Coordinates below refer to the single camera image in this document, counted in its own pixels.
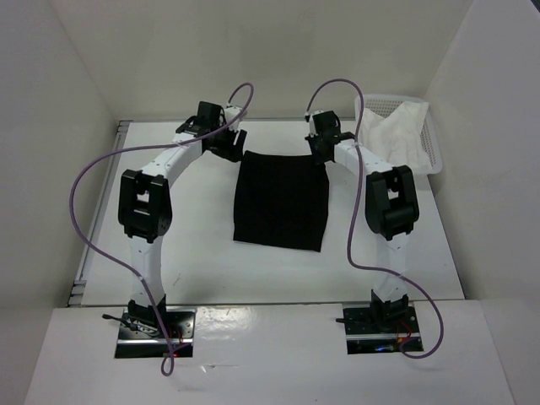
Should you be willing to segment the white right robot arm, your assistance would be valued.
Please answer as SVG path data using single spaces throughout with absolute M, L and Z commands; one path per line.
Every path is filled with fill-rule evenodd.
M 353 133 L 344 132 L 334 111 L 307 112 L 305 120 L 310 126 L 305 139 L 315 162 L 338 163 L 355 174 L 359 181 L 346 247 L 349 263 L 358 269 L 385 275 L 371 290 L 368 314 L 343 323 L 391 332 L 399 328 L 409 304 L 402 275 L 408 237 L 419 219 L 413 172 L 406 165 L 387 163 L 358 142 Z M 371 232 L 386 243 L 390 269 L 353 262 L 352 239 L 360 208 L 364 209 L 365 221 Z

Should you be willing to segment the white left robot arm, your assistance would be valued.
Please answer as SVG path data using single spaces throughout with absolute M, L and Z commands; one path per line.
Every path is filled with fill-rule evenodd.
M 236 105 L 201 101 L 197 114 L 175 130 L 171 148 L 141 169 L 125 170 L 121 175 L 118 220 L 128 237 L 131 266 L 137 272 L 127 312 L 149 337 L 160 336 L 168 326 L 161 252 L 173 219 L 170 189 L 206 151 L 240 161 L 247 135 L 239 129 L 244 115 Z

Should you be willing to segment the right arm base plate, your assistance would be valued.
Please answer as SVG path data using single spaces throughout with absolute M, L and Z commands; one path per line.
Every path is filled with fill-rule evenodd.
M 403 315 L 380 323 L 375 322 L 368 305 L 345 305 L 335 322 L 345 333 L 347 354 L 406 353 L 424 350 L 416 311 L 409 306 Z

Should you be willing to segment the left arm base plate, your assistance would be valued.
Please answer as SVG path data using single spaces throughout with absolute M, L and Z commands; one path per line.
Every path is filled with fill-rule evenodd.
M 102 318 L 118 325 L 116 359 L 166 358 L 170 340 L 175 358 L 191 358 L 195 335 L 196 310 L 168 307 L 164 317 L 165 333 L 160 327 L 147 326 L 132 319 L 127 310 L 120 316 L 103 314 Z

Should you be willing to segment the black skirt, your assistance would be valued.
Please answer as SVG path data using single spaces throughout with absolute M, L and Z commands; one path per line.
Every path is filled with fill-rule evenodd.
M 244 153 L 235 187 L 233 240 L 321 251 L 329 179 L 310 155 Z

